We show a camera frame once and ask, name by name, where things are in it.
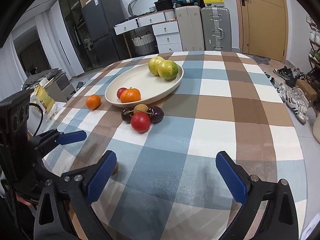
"white curtain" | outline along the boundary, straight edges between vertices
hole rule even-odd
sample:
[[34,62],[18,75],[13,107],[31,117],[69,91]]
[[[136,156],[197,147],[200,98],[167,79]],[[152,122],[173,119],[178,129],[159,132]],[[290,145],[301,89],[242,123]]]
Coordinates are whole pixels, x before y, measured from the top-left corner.
[[26,79],[10,33],[0,49],[0,101],[20,91]]
[[71,79],[72,75],[70,73],[70,70],[68,69],[65,61],[63,60],[58,49],[57,43],[54,39],[47,12],[44,11],[42,13],[37,14],[35,19],[39,38],[51,68],[59,68],[64,70],[66,72],[67,77]]

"dark plum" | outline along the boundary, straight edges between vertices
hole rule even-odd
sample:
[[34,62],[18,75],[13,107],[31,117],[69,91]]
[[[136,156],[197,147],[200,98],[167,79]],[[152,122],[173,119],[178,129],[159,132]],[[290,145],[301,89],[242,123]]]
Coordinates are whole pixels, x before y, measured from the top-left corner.
[[130,123],[131,122],[131,118],[133,116],[133,108],[129,108],[129,107],[126,107],[122,110],[121,112],[121,118],[123,121],[125,121],[126,123]]
[[148,109],[147,112],[151,113],[150,115],[151,123],[158,123],[164,117],[164,112],[159,106],[152,106]]

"yellow bag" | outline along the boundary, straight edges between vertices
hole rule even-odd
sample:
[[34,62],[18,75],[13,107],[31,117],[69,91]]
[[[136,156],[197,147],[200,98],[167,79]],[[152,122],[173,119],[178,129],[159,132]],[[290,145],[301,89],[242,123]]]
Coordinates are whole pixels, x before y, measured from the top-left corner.
[[34,93],[39,99],[40,103],[44,106],[46,113],[49,112],[54,104],[54,100],[48,96],[47,92],[40,85],[36,86]]

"oval plate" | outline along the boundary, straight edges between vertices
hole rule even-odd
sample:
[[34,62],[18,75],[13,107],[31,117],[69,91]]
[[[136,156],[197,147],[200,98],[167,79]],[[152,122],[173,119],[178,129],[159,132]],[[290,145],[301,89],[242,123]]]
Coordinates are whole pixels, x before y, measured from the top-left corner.
[[[148,64],[143,64],[127,70],[116,77],[107,87],[104,96],[107,101],[119,107],[135,107],[138,104],[151,104],[169,95],[181,83],[183,68],[179,67],[178,75],[172,80],[164,80],[153,75]],[[137,88],[141,93],[141,100],[132,103],[121,103],[117,98],[119,88]]]

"checkered tablecloth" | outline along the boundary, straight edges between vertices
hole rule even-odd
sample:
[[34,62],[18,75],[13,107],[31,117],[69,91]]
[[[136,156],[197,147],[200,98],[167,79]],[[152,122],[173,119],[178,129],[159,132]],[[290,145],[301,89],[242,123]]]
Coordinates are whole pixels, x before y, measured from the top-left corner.
[[[114,239],[218,239],[240,207],[215,166],[216,154],[224,150],[249,175],[289,181],[301,231],[307,183],[299,139],[256,62],[231,52],[161,54],[182,66],[184,77],[172,94],[153,104],[163,109],[164,119],[137,134],[104,93],[114,78],[154,56],[106,67],[66,103],[49,128],[85,130],[88,137],[56,147],[45,166],[61,175],[94,164],[112,150],[119,170],[92,207]],[[92,94],[102,100],[94,111],[85,106]]]

